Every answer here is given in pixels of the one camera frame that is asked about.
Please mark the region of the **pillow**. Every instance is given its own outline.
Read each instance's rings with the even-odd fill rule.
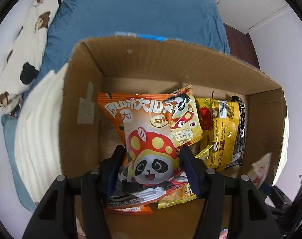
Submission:
[[[39,73],[48,28],[61,0],[34,0],[18,33],[0,78],[0,107],[7,114],[13,111],[21,94],[27,91]]]

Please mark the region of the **floor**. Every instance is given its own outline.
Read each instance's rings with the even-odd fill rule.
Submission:
[[[231,54],[260,69],[255,48],[249,34],[245,35],[226,24],[224,24],[224,27]]]

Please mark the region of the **metal screw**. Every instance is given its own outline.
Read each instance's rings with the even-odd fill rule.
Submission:
[[[248,177],[246,174],[243,174],[243,175],[241,176],[241,179],[242,179],[243,181],[248,181],[248,180],[249,180],[249,177]]]
[[[208,168],[208,169],[206,169],[206,172],[207,172],[208,174],[214,174],[214,173],[215,173],[215,170],[212,169],[212,168]]]
[[[57,181],[59,181],[59,182],[62,182],[64,180],[65,180],[65,176],[63,174],[61,174],[57,177]]]
[[[91,174],[95,175],[95,174],[99,174],[100,170],[98,168],[94,168],[90,171]]]

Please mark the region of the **cabinet door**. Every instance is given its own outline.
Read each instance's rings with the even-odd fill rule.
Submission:
[[[285,0],[220,0],[217,8],[224,23],[247,33],[286,4]]]

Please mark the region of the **blue bedsheet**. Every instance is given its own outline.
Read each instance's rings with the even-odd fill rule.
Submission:
[[[16,193],[21,204],[30,212],[36,209],[35,203],[32,201],[20,175],[15,161],[15,131],[18,119],[10,115],[2,116],[2,126],[4,132],[5,145],[8,159],[10,161],[10,168],[12,170]]]
[[[229,53],[214,0],[64,0],[49,28],[43,64],[32,88],[49,70],[58,71],[81,39],[116,32],[181,39]]]

